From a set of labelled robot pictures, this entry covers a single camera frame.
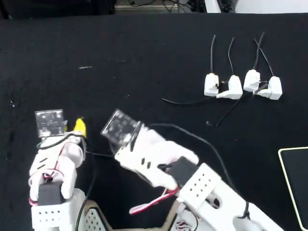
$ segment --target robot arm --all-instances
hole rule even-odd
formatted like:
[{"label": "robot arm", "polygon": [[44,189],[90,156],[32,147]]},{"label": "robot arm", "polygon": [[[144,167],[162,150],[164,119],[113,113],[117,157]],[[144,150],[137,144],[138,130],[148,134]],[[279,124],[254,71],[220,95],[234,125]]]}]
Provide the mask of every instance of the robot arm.
[{"label": "robot arm", "polygon": [[[76,168],[85,160],[86,127],[82,119],[65,132],[62,110],[36,112],[42,142],[29,171],[32,227],[36,231],[74,231],[85,194],[75,189]],[[84,231],[84,216],[78,230]]]},{"label": "robot arm", "polygon": [[122,167],[141,175],[153,187],[178,189],[177,200],[196,214],[207,230],[283,231],[207,164],[198,166],[199,159],[192,151],[166,141],[121,111],[115,111],[102,135],[119,146],[115,159]]}]

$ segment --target tablet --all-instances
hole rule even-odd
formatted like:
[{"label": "tablet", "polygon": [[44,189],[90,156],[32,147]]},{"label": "tablet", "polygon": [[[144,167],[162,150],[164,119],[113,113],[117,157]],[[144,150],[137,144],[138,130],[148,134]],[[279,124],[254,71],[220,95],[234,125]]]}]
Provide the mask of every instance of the tablet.
[{"label": "tablet", "polygon": [[278,151],[301,230],[308,231],[308,147]]}]

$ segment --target black table surface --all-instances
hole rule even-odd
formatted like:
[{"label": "black table surface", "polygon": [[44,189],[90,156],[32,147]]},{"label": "black table surface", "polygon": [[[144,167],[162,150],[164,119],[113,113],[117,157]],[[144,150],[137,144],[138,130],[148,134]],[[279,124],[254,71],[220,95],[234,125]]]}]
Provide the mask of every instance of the black table surface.
[{"label": "black table surface", "polygon": [[[0,143],[3,230],[30,230],[28,171],[38,143],[34,111],[64,109],[71,123],[83,116],[93,151],[110,154],[100,131],[116,108],[145,123],[174,123],[213,143],[238,191],[286,231],[297,231],[278,150],[307,146],[308,14],[169,14],[71,17],[0,21]],[[221,99],[191,107],[161,100],[203,98],[210,72],[210,43],[216,34],[214,72],[231,76],[227,50],[242,83],[262,45],[282,81],[278,101],[247,97],[216,127],[234,101]],[[263,58],[262,80],[271,75]],[[158,131],[192,149],[222,177],[209,147],[173,129]],[[160,227],[174,198],[130,216],[135,205],[159,196],[113,159],[96,157],[98,177],[90,199],[114,228]],[[87,190],[91,158],[78,170],[77,186]]]}]

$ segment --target black cable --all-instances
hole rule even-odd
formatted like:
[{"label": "black cable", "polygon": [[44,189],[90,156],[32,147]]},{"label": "black cable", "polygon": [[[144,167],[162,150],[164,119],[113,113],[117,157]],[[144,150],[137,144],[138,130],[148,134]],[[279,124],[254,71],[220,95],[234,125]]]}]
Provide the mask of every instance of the black cable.
[{"label": "black cable", "polygon": [[57,141],[56,143],[54,144],[51,144],[49,146],[45,146],[45,147],[38,147],[38,149],[41,149],[41,150],[45,150],[45,149],[49,149],[49,148],[52,148],[54,146],[57,146],[58,144],[62,143],[63,141],[67,140],[70,136],[75,136],[75,137],[81,137],[85,140],[85,142],[87,142],[87,138],[83,135],[77,135],[77,134],[74,134],[74,133],[69,133],[67,136],[65,136],[63,139]]},{"label": "black cable", "polygon": [[163,101],[167,102],[167,103],[171,103],[171,104],[175,104],[175,105],[182,105],[182,106],[187,106],[187,105],[196,105],[196,104],[202,104],[210,99],[215,99],[214,97],[207,97],[201,100],[196,100],[196,101],[191,101],[191,102],[186,102],[186,103],[179,103],[179,102],[174,102],[171,100],[167,100],[162,98]]},{"label": "black cable", "polygon": [[213,36],[212,44],[211,44],[211,73],[214,73],[213,72],[213,48],[214,48],[215,39],[216,39],[216,35]]},{"label": "black cable", "polygon": [[233,106],[228,110],[226,111],[225,114],[223,114],[223,116],[218,120],[218,122],[216,123],[216,127],[218,127],[221,122],[226,118],[226,116],[240,103],[240,101],[249,94],[250,92],[246,92],[245,94],[243,94],[236,102],[235,104],[233,104]]},{"label": "black cable", "polygon": [[197,4],[197,12],[200,12],[200,4],[199,4],[199,0],[196,0],[196,4]]},{"label": "black cable", "polygon": [[[259,46],[259,44],[258,44],[256,38],[254,38],[254,41],[255,41],[256,45]],[[271,68],[270,62],[269,62],[269,60],[267,59],[267,57],[265,56],[265,53],[263,52],[263,50],[262,50],[261,48],[260,48],[260,51],[261,51],[261,53],[262,53],[262,55],[263,55],[265,61],[268,63],[268,66],[269,66],[269,70],[270,70],[270,72],[271,72],[271,75],[272,75],[272,76],[275,76],[275,75],[274,75],[274,72],[273,72],[273,69]]]},{"label": "black cable", "polygon": [[108,155],[108,154],[93,153],[93,152],[89,152],[89,151],[86,151],[86,153],[88,153],[88,154],[92,154],[92,155],[101,156],[101,157],[106,157],[106,158],[111,158],[111,159],[114,159],[114,157],[113,157],[112,155]]},{"label": "black cable", "polygon": [[132,7],[140,7],[140,6],[147,6],[147,5],[150,5],[154,2],[156,2],[157,0],[152,0],[151,2],[148,2],[148,3],[144,3],[144,4],[140,4],[140,5],[135,5],[135,4],[132,4],[130,0],[127,0],[128,3],[132,6]]},{"label": "black cable", "polygon": [[162,4],[164,5],[164,7],[166,8],[166,10],[171,13],[171,10],[166,6],[165,4],[165,0],[162,0]]},{"label": "black cable", "polygon": [[256,69],[257,64],[258,64],[258,61],[259,61],[260,48],[261,48],[261,43],[262,43],[264,34],[265,34],[265,33],[262,32],[262,35],[261,35],[261,37],[260,37],[260,39],[259,39],[259,43],[258,43],[258,47],[257,47],[257,54],[256,54],[256,61],[255,61],[254,67],[253,67],[254,70]]},{"label": "black cable", "polygon": [[268,87],[268,83],[263,84],[261,87],[259,87],[256,91],[253,92],[253,95],[257,95],[261,90]]},{"label": "black cable", "polygon": [[232,62],[231,62],[231,58],[230,58],[230,50],[231,50],[233,41],[234,41],[234,37],[232,38],[231,43],[230,43],[230,45],[229,45],[229,49],[228,49],[228,58],[229,58],[229,63],[230,63],[232,75],[234,75],[234,71],[233,71],[233,66],[232,66]]},{"label": "black cable", "polygon": [[167,165],[165,165],[165,164],[159,164],[159,165],[157,166],[157,168],[159,168],[159,169],[162,170],[162,171],[165,171],[167,168],[172,167],[174,164],[175,164],[175,162],[172,162],[172,163],[167,164]]},{"label": "black cable", "polygon": [[162,123],[162,124],[159,123],[159,124],[158,124],[158,123],[156,123],[156,124],[150,124],[149,126],[150,126],[150,127],[171,127],[171,128],[176,128],[176,129],[178,129],[178,130],[184,132],[185,134],[187,134],[187,135],[189,135],[189,136],[191,136],[191,137],[194,137],[195,139],[197,139],[197,140],[199,140],[199,141],[201,141],[201,142],[207,144],[207,145],[214,151],[216,157],[218,158],[218,160],[219,160],[219,162],[220,162],[220,165],[221,165],[221,167],[222,167],[222,169],[223,169],[223,171],[224,171],[224,174],[225,174],[225,176],[226,176],[226,179],[227,179],[227,181],[228,181],[228,183],[229,183],[229,186],[230,186],[234,191],[236,191],[235,186],[234,186],[234,184],[233,184],[233,182],[232,182],[232,180],[231,180],[231,178],[230,178],[230,176],[229,176],[229,173],[228,173],[228,171],[227,171],[227,169],[226,169],[226,166],[225,166],[225,164],[224,164],[224,162],[223,162],[223,160],[222,160],[222,158],[221,158],[219,152],[217,151],[217,149],[216,149],[210,142],[208,142],[207,140],[201,138],[200,136],[197,136],[197,135],[195,135],[195,134],[193,134],[193,133],[191,133],[191,132],[189,132],[189,131],[187,131],[187,130],[185,130],[185,129],[183,129],[183,128],[177,126],[177,125],[174,125],[174,124],[164,124],[164,123]]},{"label": "black cable", "polygon": [[79,227],[79,223],[80,223],[80,218],[81,218],[81,216],[82,216],[82,214],[83,214],[83,209],[84,209],[85,204],[86,204],[86,202],[87,202],[87,199],[88,199],[88,197],[89,197],[89,195],[90,195],[90,193],[91,193],[91,191],[92,191],[92,189],[93,189],[93,185],[94,185],[95,179],[96,179],[96,165],[95,165],[94,154],[92,153],[91,156],[92,156],[92,161],[93,161],[93,178],[92,178],[92,182],[91,182],[91,184],[90,184],[90,186],[89,186],[88,192],[87,192],[87,194],[86,194],[86,197],[85,197],[85,199],[84,199],[84,201],[83,201],[83,203],[82,203],[82,205],[81,205],[81,208],[80,208],[80,210],[79,210],[78,217],[77,217],[77,222],[76,222],[76,227],[75,227],[75,231],[78,231],[78,227]]},{"label": "black cable", "polygon": [[246,206],[245,206],[245,210],[244,210],[244,214],[242,217],[238,217],[239,219],[245,219],[248,218],[250,220],[250,213],[249,213],[249,202],[246,201]]}]

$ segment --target white clip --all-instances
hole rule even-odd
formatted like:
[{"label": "white clip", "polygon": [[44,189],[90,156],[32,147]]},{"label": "white clip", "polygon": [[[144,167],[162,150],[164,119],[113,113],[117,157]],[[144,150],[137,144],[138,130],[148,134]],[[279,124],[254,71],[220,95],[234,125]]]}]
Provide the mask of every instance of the white clip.
[{"label": "white clip", "polygon": [[269,88],[259,91],[258,93],[256,93],[256,95],[269,98],[270,100],[278,100],[282,96],[282,86],[280,78],[276,76],[270,78]]},{"label": "white clip", "polygon": [[242,94],[242,85],[238,76],[232,75],[228,81],[229,90],[223,91],[216,95],[216,98],[229,98],[232,100],[238,100]]},{"label": "white clip", "polygon": [[218,94],[219,80],[214,73],[207,74],[204,83],[204,95],[216,96]]},{"label": "white clip", "polygon": [[259,88],[260,73],[256,70],[249,70],[244,81],[244,90],[253,92]]}]

